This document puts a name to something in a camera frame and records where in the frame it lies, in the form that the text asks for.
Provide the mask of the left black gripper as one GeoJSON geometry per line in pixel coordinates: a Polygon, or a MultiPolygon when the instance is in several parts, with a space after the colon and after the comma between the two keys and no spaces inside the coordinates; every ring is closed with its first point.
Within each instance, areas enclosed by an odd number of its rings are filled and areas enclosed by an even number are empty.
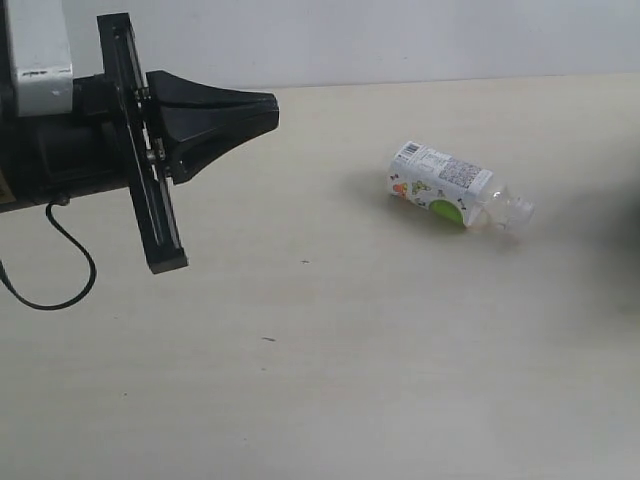
{"type": "MultiPolygon", "coordinates": [[[[128,189],[154,274],[184,268],[166,175],[145,139],[144,89],[127,13],[97,19],[104,71],[73,81],[70,111],[21,116],[1,74],[1,210],[128,189]]],[[[146,74],[149,126],[175,184],[279,125],[272,93],[215,88],[166,71],[146,74]]]]}

